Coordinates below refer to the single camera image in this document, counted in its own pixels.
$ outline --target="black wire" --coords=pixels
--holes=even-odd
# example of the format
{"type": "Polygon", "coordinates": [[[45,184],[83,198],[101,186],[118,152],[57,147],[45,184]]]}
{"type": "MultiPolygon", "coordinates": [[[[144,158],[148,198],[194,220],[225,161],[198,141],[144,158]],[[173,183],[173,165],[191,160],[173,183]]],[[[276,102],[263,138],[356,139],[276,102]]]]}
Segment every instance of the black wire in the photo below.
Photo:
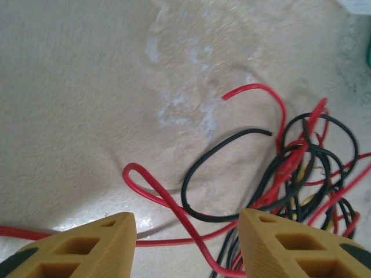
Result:
{"type": "MultiPolygon", "coordinates": [[[[225,254],[227,252],[228,245],[229,245],[230,241],[235,237],[236,232],[237,232],[237,229],[232,229],[225,236],[225,239],[224,239],[223,245],[221,246],[218,258],[216,259],[216,262],[219,265],[221,265],[221,263],[223,262],[225,254]]],[[[216,278],[217,275],[218,275],[217,272],[212,271],[209,278],[216,278]]]]}
{"type": "MultiPolygon", "coordinates": [[[[310,154],[310,161],[305,168],[304,176],[301,180],[298,180],[298,174],[301,169],[301,165],[303,161],[300,162],[300,165],[298,168],[293,172],[292,178],[290,181],[285,182],[285,191],[286,195],[282,197],[281,199],[277,200],[276,202],[270,204],[269,206],[265,206],[260,208],[260,210],[264,211],[271,211],[275,208],[281,208],[279,210],[279,213],[277,213],[278,216],[286,217],[289,219],[293,219],[294,215],[296,215],[296,221],[297,222],[304,222],[320,205],[323,201],[324,197],[328,195],[331,191],[338,191],[340,188],[344,185],[344,180],[347,178],[347,176],[352,172],[354,169],[357,161],[358,161],[358,143],[352,132],[349,128],[347,128],[344,124],[336,120],[335,118],[322,114],[320,118],[323,118],[325,120],[328,120],[335,125],[337,125],[339,128],[341,128],[349,138],[351,139],[353,149],[354,149],[354,158],[351,161],[350,167],[347,171],[345,171],[344,166],[341,162],[341,160],[331,151],[328,151],[327,149],[321,148],[319,145],[316,145],[312,143],[307,123],[305,121],[305,118],[310,117],[311,113],[305,113],[302,115],[299,115],[292,119],[286,126],[282,141],[281,141],[281,152],[277,154],[275,158],[271,161],[271,163],[268,165],[265,173],[263,174],[256,190],[254,191],[253,196],[250,198],[247,207],[251,207],[264,193],[265,189],[267,188],[268,184],[270,183],[271,178],[274,176],[274,174],[277,173],[277,170],[290,158],[292,155],[292,151],[295,149],[298,149],[301,147],[301,144],[285,147],[285,138],[289,131],[289,129],[292,127],[292,125],[297,122],[298,120],[302,120],[302,126],[303,126],[303,134],[304,139],[308,143],[308,149],[307,152],[310,154]],[[331,173],[332,173],[332,167],[330,163],[330,158],[334,160],[335,164],[339,168],[340,177],[339,179],[332,185],[331,184],[331,173]],[[299,191],[303,187],[303,185],[308,181],[311,173],[314,169],[314,164],[316,159],[318,159],[323,167],[324,170],[324,180],[321,187],[318,189],[318,191],[313,195],[312,199],[306,203],[305,205],[300,205],[299,202],[299,191]],[[291,200],[294,198],[295,202],[295,209],[293,209],[291,200]]],[[[250,133],[260,133],[270,136],[271,133],[266,130],[262,129],[246,129],[243,131],[240,131],[239,133],[228,137],[223,142],[216,145],[214,148],[209,150],[207,153],[205,153],[203,156],[201,156],[188,170],[187,174],[184,177],[183,186],[181,189],[181,201],[183,204],[184,209],[194,218],[199,219],[203,222],[230,222],[235,221],[238,219],[239,214],[234,215],[227,215],[227,216],[211,216],[211,215],[205,215],[202,213],[199,213],[197,211],[194,211],[190,205],[187,202],[187,187],[188,183],[192,177],[192,175],[195,173],[197,168],[205,162],[208,158],[210,158],[214,153],[216,153],[218,150],[220,150],[225,145],[229,144],[230,142],[236,140],[237,138],[240,138],[243,135],[250,134],[250,133]]],[[[341,209],[341,212],[344,214],[344,221],[346,226],[349,226],[351,224],[351,221],[355,217],[355,212],[348,201],[346,201],[344,198],[341,199],[339,202],[339,207],[341,209]]],[[[331,221],[333,217],[334,209],[336,208],[336,205],[332,206],[326,211],[326,219],[322,224],[322,229],[326,229],[329,225],[329,222],[331,221]]],[[[217,263],[222,264],[223,259],[225,255],[227,254],[226,259],[226,267],[231,268],[233,260],[236,258],[237,253],[240,249],[240,242],[237,235],[237,228],[229,231],[224,239],[224,243],[222,245],[222,248],[220,250],[219,256],[217,258],[217,263]]],[[[352,238],[354,236],[354,231],[352,234],[349,235],[349,238],[352,238]]],[[[242,263],[242,260],[240,260],[237,264],[237,267],[239,267],[242,263]]],[[[216,278],[217,273],[212,272],[210,275],[210,278],[216,278]]]]}
{"type": "Polygon", "coordinates": [[[188,183],[189,183],[192,175],[196,172],[198,167],[201,166],[201,164],[203,162],[205,162],[214,153],[216,153],[217,151],[222,149],[222,147],[226,146],[230,142],[232,142],[232,141],[234,141],[234,140],[236,140],[236,139],[238,139],[238,138],[240,138],[244,135],[252,134],[252,133],[260,133],[260,134],[264,134],[264,135],[267,135],[267,136],[272,136],[272,133],[270,131],[267,131],[267,130],[264,130],[264,129],[245,129],[245,130],[242,130],[242,131],[238,132],[237,134],[234,134],[231,137],[228,137],[227,139],[225,139],[221,143],[217,144],[214,148],[209,150],[207,153],[202,155],[191,166],[191,168],[188,170],[188,172],[185,174],[185,177],[184,177],[184,180],[183,180],[183,186],[181,187],[180,196],[181,196],[181,203],[183,205],[183,208],[185,209],[185,211],[187,213],[189,213],[190,216],[192,216],[192,217],[194,217],[194,218],[196,218],[200,221],[208,222],[208,223],[231,222],[231,221],[235,221],[235,220],[238,219],[239,213],[226,215],[226,216],[212,216],[212,215],[206,215],[206,214],[203,214],[203,213],[199,213],[199,212],[193,210],[191,208],[191,206],[188,204],[188,201],[187,201],[187,187],[188,187],[188,183]]]}
{"type": "Polygon", "coordinates": [[[238,260],[236,268],[238,269],[241,265],[243,264],[243,259],[242,257],[238,260]]]}

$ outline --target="white stain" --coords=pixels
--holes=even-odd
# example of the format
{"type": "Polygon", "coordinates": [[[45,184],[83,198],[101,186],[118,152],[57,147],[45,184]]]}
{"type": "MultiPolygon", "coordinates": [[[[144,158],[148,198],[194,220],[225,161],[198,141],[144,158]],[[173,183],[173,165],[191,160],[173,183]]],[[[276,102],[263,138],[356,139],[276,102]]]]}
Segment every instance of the white stain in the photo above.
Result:
{"type": "Polygon", "coordinates": [[[210,55],[213,53],[214,48],[212,48],[212,47],[209,46],[209,45],[206,45],[205,48],[203,49],[203,51],[205,51],[206,54],[207,54],[208,56],[210,56],[210,55]]]}
{"type": "Polygon", "coordinates": [[[181,93],[176,97],[169,97],[169,94],[163,95],[167,98],[167,105],[159,113],[159,122],[164,126],[184,126],[192,132],[206,134],[208,140],[211,140],[217,127],[214,118],[214,112],[219,106],[219,101],[215,99],[215,92],[210,91],[208,99],[199,105],[196,109],[192,108],[189,95],[181,93]],[[201,120],[195,121],[195,114],[202,115],[201,120]]]}
{"type": "Polygon", "coordinates": [[[196,38],[191,38],[189,40],[186,40],[184,42],[185,45],[187,44],[190,44],[190,48],[188,50],[186,50],[186,52],[188,53],[189,57],[190,57],[190,60],[193,64],[198,64],[199,63],[199,52],[200,52],[200,43],[199,43],[199,39],[196,39],[196,38]]]}
{"type": "Polygon", "coordinates": [[[246,74],[246,84],[250,84],[250,83],[251,83],[251,75],[246,74]]]}
{"type": "Polygon", "coordinates": [[[206,64],[203,64],[201,67],[201,71],[207,71],[209,69],[209,66],[206,64]]]}
{"type": "Polygon", "coordinates": [[[153,63],[158,63],[160,60],[160,54],[158,52],[158,38],[150,37],[146,46],[146,54],[153,63]]]}
{"type": "Polygon", "coordinates": [[[161,10],[158,12],[156,20],[151,25],[151,31],[155,33],[161,32],[168,24],[168,11],[169,7],[167,5],[161,7],[161,10]]]}

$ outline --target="rectangular hole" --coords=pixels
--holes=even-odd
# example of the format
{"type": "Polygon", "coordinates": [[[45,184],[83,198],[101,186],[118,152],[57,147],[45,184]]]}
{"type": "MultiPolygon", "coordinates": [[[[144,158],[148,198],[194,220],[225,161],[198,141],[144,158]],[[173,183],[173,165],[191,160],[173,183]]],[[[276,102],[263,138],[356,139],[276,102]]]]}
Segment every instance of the rectangular hole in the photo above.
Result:
{"type": "Polygon", "coordinates": [[[63,242],[53,253],[59,255],[88,255],[99,240],[99,237],[75,237],[63,242]]]}
{"type": "Polygon", "coordinates": [[[317,240],[305,233],[277,233],[276,238],[287,250],[325,250],[317,240]]]}
{"type": "Polygon", "coordinates": [[[266,216],[266,215],[260,215],[259,220],[261,222],[265,222],[265,223],[276,223],[277,222],[272,217],[269,217],[269,216],[266,216]]]}
{"type": "Polygon", "coordinates": [[[116,223],[116,220],[111,220],[109,222],[99,225],[99,227],[112,227],[113,225],[115,225],[115,223],[116,223]]]}
{"type": "Polygon", "coordinates": [[[297,259],[310,278],[352,278],[355,273],[336,259],[297,259]]]}
{"type": "Polygon", "coordinates": [[[43,263],[25,278],[70,278],[78,266],[78,263],[43,263]]]}

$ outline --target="yellow wire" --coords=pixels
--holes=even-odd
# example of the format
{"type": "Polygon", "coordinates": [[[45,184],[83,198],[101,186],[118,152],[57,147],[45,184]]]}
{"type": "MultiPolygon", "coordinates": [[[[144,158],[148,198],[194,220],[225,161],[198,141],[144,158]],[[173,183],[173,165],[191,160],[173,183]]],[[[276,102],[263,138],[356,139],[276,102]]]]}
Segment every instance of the yellow wire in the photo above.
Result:
{"type": "MultiPolygon", "coordinates": [[[[297,180],[298,181],[301,181],[303,179],[304,173],[305,173],[305,165],[304,164],[301,164],[300,171],[299,171],[299,173],[297,175],[297,180]]],[[[304,201],[302,201],[300,203],[300,206],[305,206],[306,204],[308,204],[310,201],[312,201],[312,199],[313,199],[314,196],[315,196],[315,194],[310,195],[308,198],[306,198],[304,201]]],[[[291,198],[291,208],[293,210],[296,209],[294,197],[291,198]]],[[[292,215],[292,219],[294,221],[296,220],[296,214],[293,214],[292,215]]],[[[334,227],[334,218],[333,217],[331,218],[331,220],[330,220],[329,224],[327,225],[325,231],[330,232],[331,229],[332,229],[332,227],[334,227]]]]}

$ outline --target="wire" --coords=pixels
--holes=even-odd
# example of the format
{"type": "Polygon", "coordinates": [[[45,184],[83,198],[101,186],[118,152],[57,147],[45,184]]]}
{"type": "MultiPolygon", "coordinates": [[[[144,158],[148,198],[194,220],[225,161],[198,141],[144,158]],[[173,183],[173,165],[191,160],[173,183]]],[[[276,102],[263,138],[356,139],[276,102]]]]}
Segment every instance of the wire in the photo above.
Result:
{"type": "Polygon", "coordinates": [[[211,216],[206,215],[203,213],[199,213],[191,208],[191,206],[188,204],[187,200],[187,188],[188,184],[190,182],[190,179],[192,175],[196,172],[196,170],[206,161],[208,160],[213,154],[215,154],[217,151],[222,149],[222,147],[226,146],[227,144],[233,142],[234,140],[252,133],[259,133],[264,134],[267,136],[272,136],[272,133],[270,131],[264,130],[264,129],[245,129],[242,130],[231,137],[228,137],[221,143],[217,144],[215,147],[213,147],[211,150],[209,150],[207,153],[202,155],[187,171],[184,177],[183,186],[181,187],[181,203],[183,205],[184,210],[192,217],[208,223],[219,223],[219,222],[230,222],[230,221],[236,221],[239,217],[239,213],[226,215],[226,216],[211,216]]]}
{"type": "MultiPolygon", "coordinates": [[[[357,223],[359,222],[360,215],[358,212],[353,210],[349,202],[343,198],[343,195],[352,190],[363,178],[365,178],[365,176],[371,171],[371,164],[368,165],[359,176],[355,177],[350,183],[348,183],[347,186],[344,185],[345,179],[353,171],[357,161],[370,157],[371,153],[366,153],[363,155],[358,154],[357,140],[350,129],[348,129],[338,120],[329,116],[329,111],[325,107],[327,103],[327,99],[325,98],[318,103],[311,113],[299,115],[292,119],[287,125],[286,108],[282,99],[276,92],[265,85],[245,85],[225,94],[223,99],[228,100],[239,93],[252,89],[262,89],[269,93],[279,104],[282,117],[279,132],[276,137],[277,155],[266,168],[266,171],[262,175],[260,182],[257,184],[253,196],[247,202],[246,207],[270,211],[278,216],[293,219],[297,222],[309,220],[309,225],[312,225],[322,213],[325,213],[326,219],[322,224],[322,229],[331,230],[333,227],[334,233],[338,233],[339,221],[344,220],[346,229],[343,232],[343,236],[352,238],[354,236],[357,223]],[[319,119],[323,119],[325,121],[321,135],[315,131],[319,119]],[[294,140],[286,145],[286,135],[289,129],[299,120],[301,120],[303,132],[300,134],[297,140],[294,140]],[[338,125],[351,139],[354,157],[345,165],[334,153],[323,147],[323,143],[329,131],[329,123],[338,125]],[[312,142],[312,135],[317,138],[318,144],[314,144],[312,142]],[[305,153],[308,153],[310,156],[308,162],[307,159],[304,162],[305,153]],[[330,160],[335,162],[338,170],[332,171],[332,164],[330,160]],[[322,164],[325,178],[315,182],[308,182],[310,175],[315,169],[315,163],[317,161],[322,164]],[[332,179],[337,176],[339,176],[339,178],[333,181],[332,179]],[[304,186],[316,185],[320,186],[317,192],[307,197],[303,202],[299,202],[299,194],[302,188],[304,186]],[[285,189],[285,195],[280,196],[279,198],[279,191],[283,186],[285,189]],[[329,200],[321,206],[323,199],[326,196],[329,197],[329,200]],[[337,206],[340,207],[342,215],[338,214],[337,206]]],[[[181,201],[183,207],[176,204],[164,187],[143,166],[137,163],[129,163],[122,172],[123,180],[126,182],[128,187],[146,199],[158,203],[161,206],[170,208],[191,236],[190,238],[185,239],[138,240],[136,246],[173,246],[195,243],[210,267],[213,269],[210,278],[215,278],[217,273],[226,277],[246,277],[246,273],[241,271],[243,269],[243,260],[241,245],[236,229],[239,214],[219,217],[194,211],[187,202],[187,186],[194,172],[205,160],[210,158],[225,145],[233,142],[237,138],[251,133],[260,133],[271,136],[269,131],[263,129],[242,130],[216,145],[214,148],[201,156],[193,166],[191,166],[185,175],[181,190],[181,201]],[[135,184],[129,177],[131,171],[138,172],[146,180],[146,182],[159,193],[160,197],[154,196],[135,184]],[[188,220],[187,215],[190,215],[203,222],[232,222],[215,232],[200,236],[193,227],[192,223],[190,223],[188,220]],[[225,237],[217,261],[215,261],[207,249],[204,241],[225,233],[227,233],[227,236],[225,237]],[[221,264],[223,263],[223,259],[226,254],[226,267],[224,268],[221,266],[221,264]]],[[[38,240],[50,236],[51,234],[0,226],[0,235],[38,240]]]]}

